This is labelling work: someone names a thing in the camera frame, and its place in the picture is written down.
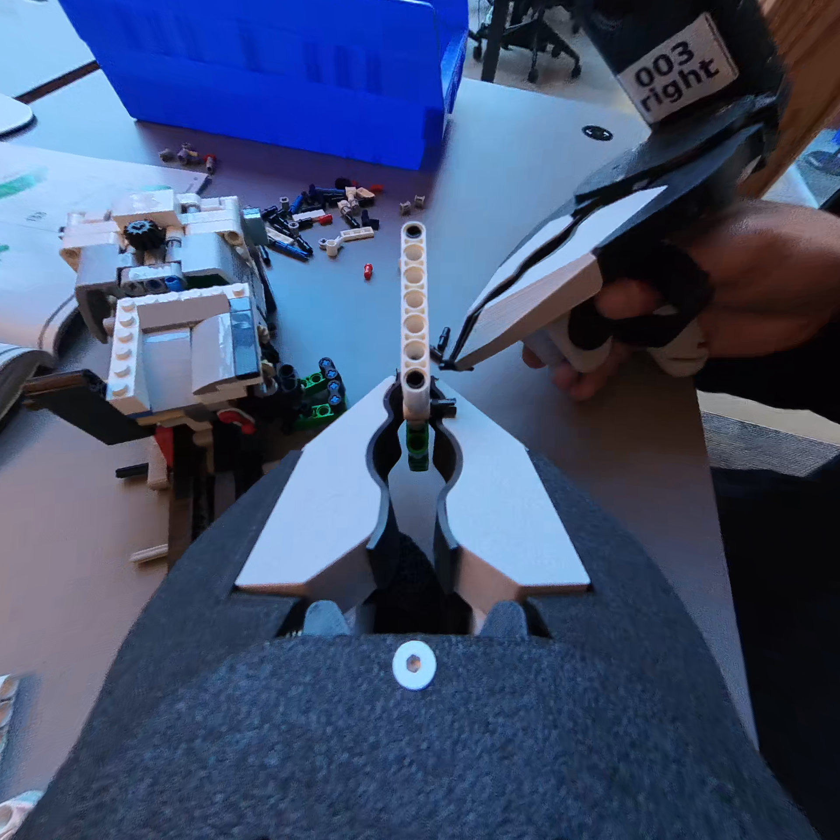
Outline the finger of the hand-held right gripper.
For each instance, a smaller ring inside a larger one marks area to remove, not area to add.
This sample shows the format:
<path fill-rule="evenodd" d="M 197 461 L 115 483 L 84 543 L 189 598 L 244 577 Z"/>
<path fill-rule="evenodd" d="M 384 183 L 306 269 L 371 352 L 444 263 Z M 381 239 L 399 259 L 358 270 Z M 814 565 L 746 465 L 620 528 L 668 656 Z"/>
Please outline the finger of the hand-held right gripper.
<path fill-rule="evenodd" d="M 487 303 L 508 289 L 527 269 L 536 266 L 560 248 L 572 236 L 579 221 L 570 206 L 562 206 L 544 219 L 495 270 L 467 310 L 466 320 L 477 316 Z"/>
<path fill-rule="evenodd" d="M 604 285 L 596 248 L 664 190 L 664 186 L 649 187 L 605 205 L 578 206 L 571 199 L 554 210 L 571 207 L 575 211 L 580 221 L 572 236 L 527 269 L 477 316 L 468 321 L 465 317 L 452 349 L 451 368 L 472 370 L 517 342 L 525 343 L 551 368 L 567 361 L 576 371 L 594 371 L 603 364 L 612 351 L 613 339 L 596 338 L 595 347 L 586 350 L 582 339 L 571 337 L 571 313 Z"/>

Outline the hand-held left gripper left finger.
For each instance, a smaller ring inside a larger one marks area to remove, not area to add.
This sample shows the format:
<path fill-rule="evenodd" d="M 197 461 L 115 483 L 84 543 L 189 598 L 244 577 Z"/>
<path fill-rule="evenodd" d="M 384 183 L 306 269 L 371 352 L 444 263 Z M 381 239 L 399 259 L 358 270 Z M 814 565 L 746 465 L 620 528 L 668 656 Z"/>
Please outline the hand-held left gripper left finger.
<path fill-rule="evenodd" d="M 330 601 L 343 613 L 393 582 L 389 475 L 401 457 L 401 386 L 387 377 L 305 445 L 235 582 Z"/>

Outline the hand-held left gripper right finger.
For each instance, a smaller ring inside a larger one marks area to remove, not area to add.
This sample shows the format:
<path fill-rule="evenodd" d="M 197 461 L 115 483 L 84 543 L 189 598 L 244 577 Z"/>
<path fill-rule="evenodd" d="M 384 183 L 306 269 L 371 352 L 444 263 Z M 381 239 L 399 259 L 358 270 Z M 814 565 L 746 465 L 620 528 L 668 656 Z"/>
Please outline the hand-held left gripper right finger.
<path fill-rule="evenodd" d="M 580 595 L 592 582 L 529 450 L 450 385 L 457 415 L 434 421 L 434 467 L 444 479 L 435 508 L 434 567 L 458 615 L 480 632 L 501 602 Z"/>

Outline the white lego beam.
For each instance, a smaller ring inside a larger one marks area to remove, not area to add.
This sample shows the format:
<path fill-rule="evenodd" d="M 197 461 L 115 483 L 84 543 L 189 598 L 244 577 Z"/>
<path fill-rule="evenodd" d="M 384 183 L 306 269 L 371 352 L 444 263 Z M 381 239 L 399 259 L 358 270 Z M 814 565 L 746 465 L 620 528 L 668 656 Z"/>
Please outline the white lego beam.
<path fill-rule="evenodd" d="M 431 415 L 431 356 L 425 226 L 409 221 L 401 231 L 400 384 L 403 417 L 420 428 Z"/>

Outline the person's right forearm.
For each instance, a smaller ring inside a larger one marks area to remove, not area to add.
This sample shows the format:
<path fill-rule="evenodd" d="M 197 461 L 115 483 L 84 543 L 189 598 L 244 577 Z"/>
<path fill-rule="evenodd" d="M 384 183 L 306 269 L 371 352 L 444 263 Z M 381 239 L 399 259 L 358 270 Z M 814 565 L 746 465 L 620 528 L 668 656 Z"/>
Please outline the person's right forearm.
<path fill-rule="evenodd" d="M 709 360 L 695 375 L 695 385 L 702 392 L 808 411 L 839 423 L 837 345 L 807 345 L 756 358 Z"/>

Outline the green lego subassembly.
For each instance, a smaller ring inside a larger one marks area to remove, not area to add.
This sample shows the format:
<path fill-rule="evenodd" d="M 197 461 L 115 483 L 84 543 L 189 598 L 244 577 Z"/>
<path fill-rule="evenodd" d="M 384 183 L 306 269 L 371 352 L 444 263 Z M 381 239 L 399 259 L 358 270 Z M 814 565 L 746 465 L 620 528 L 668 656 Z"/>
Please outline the green lego subassembly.
<path fill-rule="evenodd" d="M 306 377 L 300 377 L 291 364 L 279 365 L 277 374 L 284 435 L 318 430 L 346 410 L 345 386 L 331 357 L 321 357 L 318 370 Z"/>

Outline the pile of small lego pieces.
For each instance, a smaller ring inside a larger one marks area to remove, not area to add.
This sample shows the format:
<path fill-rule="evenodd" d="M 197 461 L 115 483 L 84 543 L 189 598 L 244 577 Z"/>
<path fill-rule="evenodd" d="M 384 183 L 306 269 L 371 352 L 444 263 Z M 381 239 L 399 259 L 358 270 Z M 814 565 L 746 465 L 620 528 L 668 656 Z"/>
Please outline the pile of small lego pieces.
<path fill-rule="evenodd" d="M 372 238 L 380 230 L 381 221 L 371 215 L 382 185 L 365 186 L 346 178 L 336 178 L 332 186 L 310 184 L 293 198 L 282 196 L 278 203 L 259 211 L 255 238 L 263 238 L 257 251 L 265 266 L 271 265 L 270 253 L 307 263 L 314 257 L 314 248 L 303 233 L 311 228 L 343 225 L 336 234 L 321 238 L 319 248 L 334 258 L 352 241 Z"/>

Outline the white lego truck model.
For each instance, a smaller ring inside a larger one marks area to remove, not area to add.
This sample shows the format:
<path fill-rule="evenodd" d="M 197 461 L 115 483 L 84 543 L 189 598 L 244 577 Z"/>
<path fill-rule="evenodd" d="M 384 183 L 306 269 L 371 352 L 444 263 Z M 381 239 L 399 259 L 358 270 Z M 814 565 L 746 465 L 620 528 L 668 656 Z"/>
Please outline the white lego truck model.
<path fill-rule="evenodd" d="M 99 217 L 69 213 L 60 238 L 108 374 L 33 376 L 23 405 L 105 445 L 147 444 L 145 465 L 117 477 L 168 491 L 168 535 L 131 561 L 172 567 L 256 481 L 258 434 L 278 413 L 266 226 L 236 196 L 166 188 L 124 194 Z"/>

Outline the person's right hand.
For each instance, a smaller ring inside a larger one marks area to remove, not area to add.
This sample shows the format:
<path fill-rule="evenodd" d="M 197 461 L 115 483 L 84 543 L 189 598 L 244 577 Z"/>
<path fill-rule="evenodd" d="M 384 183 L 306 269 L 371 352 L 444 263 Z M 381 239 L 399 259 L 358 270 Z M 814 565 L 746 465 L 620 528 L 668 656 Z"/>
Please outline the person's right hand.
<path fill-rule="evenodd" d="M 837 345 L 839 352 L 838 216 L 744 200 L 678 242 L 713 288 L 698 319 L 707 362 L 807 345 Z"/>

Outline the wooden beam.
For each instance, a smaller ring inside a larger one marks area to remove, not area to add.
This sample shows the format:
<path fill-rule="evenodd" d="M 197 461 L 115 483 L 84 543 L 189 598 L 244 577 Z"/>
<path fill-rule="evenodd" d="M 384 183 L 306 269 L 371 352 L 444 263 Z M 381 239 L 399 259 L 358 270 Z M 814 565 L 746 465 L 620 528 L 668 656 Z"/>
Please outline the wooden beam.
<path fill-rule="evenodd" d="M 839 107 L 839 2 L 761 1 L 765 22 L 786 69 L 790 100 L 768 164 L 741 193 L 762 197 Z"/>

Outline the person's grey pants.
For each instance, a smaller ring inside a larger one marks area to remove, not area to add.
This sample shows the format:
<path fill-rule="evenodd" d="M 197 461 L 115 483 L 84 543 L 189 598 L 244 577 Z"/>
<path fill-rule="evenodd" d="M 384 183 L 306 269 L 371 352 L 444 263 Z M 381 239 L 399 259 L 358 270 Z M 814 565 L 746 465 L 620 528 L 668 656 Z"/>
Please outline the person's grey pants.
<path fill-rule="evenodd" d="M 701 412 L 700 417 L 714 469 L 764 470 L 802 478 L 839 455 L 835 444 L 714 413 Z"/>

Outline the blue plastic bin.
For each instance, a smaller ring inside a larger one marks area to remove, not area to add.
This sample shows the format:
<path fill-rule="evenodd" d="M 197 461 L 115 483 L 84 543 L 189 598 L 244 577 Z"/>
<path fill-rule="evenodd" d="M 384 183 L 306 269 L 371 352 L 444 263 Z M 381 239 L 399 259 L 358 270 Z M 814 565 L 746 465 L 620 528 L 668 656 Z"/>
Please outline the blue plastic bin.
<path fill-rule="evenodd" d="M 409 171 L 438 157 L 467 1 L 65 1 L 139 121 Z"/>

